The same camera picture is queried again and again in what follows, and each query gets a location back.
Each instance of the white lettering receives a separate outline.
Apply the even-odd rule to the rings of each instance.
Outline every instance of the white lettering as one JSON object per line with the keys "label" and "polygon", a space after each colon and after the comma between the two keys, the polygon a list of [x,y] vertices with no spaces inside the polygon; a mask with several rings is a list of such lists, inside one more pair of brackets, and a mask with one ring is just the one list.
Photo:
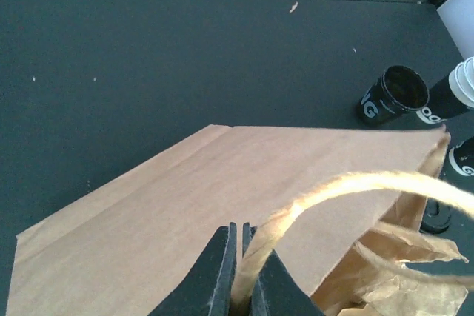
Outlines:
{"label": "white lettering", "polygon": [[364,114],[368,118],[373,118],[375,115],[378,114],[378,109],[373,102],[369,101],[369,99],[370,99],[370,90],[368,90],[367,93],[365,93],[364,97],[362,98],[361,104],[364,105]]}
{"label": "white lettering", "polygon": [[445,118],[440,118],[437,115],[433,115],[433,112],[431,111],[429,107],[424,107],[423,109],[421,109],[421,113],[426,119],[428,119],[430,122],[434,124],[446,120]]}
{"label": "white lettering", "polygon": [[469,166],[463,166],[461,169],[467,175],[474,176],[474,168],[469,167]]}
{"label": "white lettering", "polygon": [[375,115],[378,114],[378,109],[377,109],[377,107],[375,106],[375,104],[373,102],[367,101],[364,104],[364,114],[368,118],[373,118]]}

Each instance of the cup rim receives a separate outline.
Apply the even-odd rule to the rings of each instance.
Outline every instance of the cup rim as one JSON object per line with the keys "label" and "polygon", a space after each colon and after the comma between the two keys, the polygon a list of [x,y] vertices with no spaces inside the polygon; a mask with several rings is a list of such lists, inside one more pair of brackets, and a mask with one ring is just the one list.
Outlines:
{"label": "cup rim", "polygon": [[[407,71],[413,77],[416,78],[418,83],[424,88],[424,94],[426,95],[426,101],[421,106],[419,106],[419,107],[408,107],[407,105],[405,105],[405,104],[401,103],[400,101],[398,101],[392,95],[392,93],[388,90],[387,82],[386,82],[387,72],[391,69],[401,69],[401,70]],[[402,66],[402,65],[395,65],[395,66],[388,67],[384,71],[384,74],[381,77],[381,85],[382,85],[383,91],[390,97],[390,99],[393,101],[393,103],[396,104],[398,107],[400,107],[404,111],[408,111],[408,112],[419,111],[419,110],[423,109],[425,106],[427,106],[428,102],[430,101],[430,89],[428,88],[427,84],[424,82],[423,78],[415,70],[412,70],[409,67],[405,67],[405,66]]]}
{"label": "cup rim", "polygon": [[[469,62],[470,62],[471,67],[473,69],[473,77],[472,78],[467,76],[467,68],[469,67]],[[471,86],[474,88],[474,57],[469,57],[466,61],[464,61],[463,69],[464,69],[464,74],[466,75],[467,82],[469,84],[471,84]]]}
{"label": "cup rim", "polygon": [[463,94],[468,98],[470,99],[471,101],[474,102],[474,95],[473,94],[470,94],[468,93],[464,88],[463,88],[463,84],[461,84],[460,80],[459,80],[459,76],[458,76],[458,71],[460,69],[462,69],[462,72],[464,74],[464,77],[466,79],[466,82],[467,82],[467,85],[471,86],[472,89],[474,90],[474,80],[473,82],[471,83],[471,80],[469,80],[469,78],[467,77],[467,73],[466,73],[466,68],[465,68],[465,62],[462,62],[460,63],[460,66],[456,67],[456,71],[454,72],[454,79],[458,85],[458,88],[460,91],[463,92]]}

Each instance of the brown paper bag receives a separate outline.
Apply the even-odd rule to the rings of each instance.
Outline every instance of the brown paper bag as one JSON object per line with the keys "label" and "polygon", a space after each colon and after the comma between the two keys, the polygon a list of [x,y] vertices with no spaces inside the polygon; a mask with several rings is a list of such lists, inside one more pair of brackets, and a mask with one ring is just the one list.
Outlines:
{"label": "brown paper bag", "polygon": [[[217,227],[259,225],[343,172],[417,170],[446,140],[444,130],[208,127],[21,233],[7,314],[147,315]],[[327,201],[276,250],[311,295],[396,201],[393,215],[406,215],[403,200],[379,191]]]}
{"label": "brown paper bag", "polygon": [[[448,141],[442,141],[420,166],[419,172],[437,177]],[[393,208],[360,241],[377,255],[392,261],[433,262],[464,259],[449,240],[418,233],[426,198],[402,193]],[[416,283],[399,275],[375,268],[356,251],[350,250],[313,293],[312,299],[327,316],[355,303],[369,303],[367,315],[381,316],[456,315],[467,296],[463,286],[434,286]],[[355,315],[365,315],[354,310]]]}

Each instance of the cup stack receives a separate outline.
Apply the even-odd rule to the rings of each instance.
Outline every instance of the cup stack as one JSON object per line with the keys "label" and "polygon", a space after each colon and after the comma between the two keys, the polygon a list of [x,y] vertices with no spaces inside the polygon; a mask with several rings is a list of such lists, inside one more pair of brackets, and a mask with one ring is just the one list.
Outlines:
{"label": "cup stack", "polygon": [[426,124],[437,124],[474,110],[474,57],[461,62],[430,89],[430,100],[416,115]]}

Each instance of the dark gray tabletop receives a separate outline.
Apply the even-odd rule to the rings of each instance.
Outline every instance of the dark gray tabletop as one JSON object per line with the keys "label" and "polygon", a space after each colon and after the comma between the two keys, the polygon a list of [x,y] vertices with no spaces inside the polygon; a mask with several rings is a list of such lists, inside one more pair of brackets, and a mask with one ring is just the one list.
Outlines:
{"label": "dark gray tabletop", "polygon": [[[435,8],[416,1],[0,0],[0,9],[0,309],[15,234],[196,130],[362,129],[353,105],[385,67],[407,65],[431,85],[462,60]],[[474,135],[473,123],[451,120],[453,143]],[[429,127],[409,115],[383,128]],[[473,226],[459,217],[448,230],[470,259]]]}

